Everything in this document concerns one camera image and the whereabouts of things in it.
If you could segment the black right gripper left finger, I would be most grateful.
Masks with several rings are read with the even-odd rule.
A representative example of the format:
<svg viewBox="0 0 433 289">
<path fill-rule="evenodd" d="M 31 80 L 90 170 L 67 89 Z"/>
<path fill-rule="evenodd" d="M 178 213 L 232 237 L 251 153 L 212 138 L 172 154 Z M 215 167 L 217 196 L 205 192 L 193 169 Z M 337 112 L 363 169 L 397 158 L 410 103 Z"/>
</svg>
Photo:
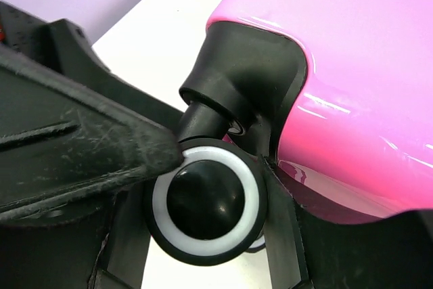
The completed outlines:
<svg viewBox="0 0 433 289">
<path fill-rule="evenodd" d="M 141 184 L 1 224 L 2 288 L 140 288 Z"/>
</svg>

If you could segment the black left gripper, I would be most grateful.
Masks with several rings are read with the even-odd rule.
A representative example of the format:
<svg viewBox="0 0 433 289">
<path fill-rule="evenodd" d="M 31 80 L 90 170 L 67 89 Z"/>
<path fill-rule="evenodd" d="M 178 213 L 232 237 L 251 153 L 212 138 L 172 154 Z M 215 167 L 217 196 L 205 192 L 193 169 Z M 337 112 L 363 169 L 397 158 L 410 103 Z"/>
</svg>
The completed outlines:
<svg viewBox="0 0 433 289">
<path fill-rule="evenodd" d="M 79 26 L 2 1 L 1 42 L 13 50 L 1 48 L 2 221 L 181 164 L 179 144 L 164 127 L 177 126 L 182 112 L 114 76 Z"/>
</svg>

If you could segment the pink hard-shell suitcase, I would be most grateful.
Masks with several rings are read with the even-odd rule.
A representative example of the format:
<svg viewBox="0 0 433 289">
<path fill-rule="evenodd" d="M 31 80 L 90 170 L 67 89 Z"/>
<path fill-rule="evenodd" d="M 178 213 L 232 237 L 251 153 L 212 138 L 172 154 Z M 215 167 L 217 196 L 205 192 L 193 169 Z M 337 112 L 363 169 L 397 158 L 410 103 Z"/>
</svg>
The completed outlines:
<svg viewBox="0 0 433 289">
<path fill-rule="evenodd" d="M 181 262 L 264 233 L 261 158 L 366 215 L 432 211 L 432 0 L 222 0 L 179 93 L 184 161 L 145 218 Z"/>
</svg>

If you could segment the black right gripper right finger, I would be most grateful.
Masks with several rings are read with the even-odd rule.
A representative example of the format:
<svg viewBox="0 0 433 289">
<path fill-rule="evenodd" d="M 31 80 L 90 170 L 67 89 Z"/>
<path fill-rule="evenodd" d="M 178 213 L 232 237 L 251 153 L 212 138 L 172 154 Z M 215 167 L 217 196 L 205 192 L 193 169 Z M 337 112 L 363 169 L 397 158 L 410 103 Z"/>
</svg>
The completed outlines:
<svg viewBox="0 0 433 289">
<path fill-rule="evenodd" d="M 274 288 L 432 287 L 432 211 L 377 218 L 310 190 L 266 158 L 260 165 Z"/>
</svg>

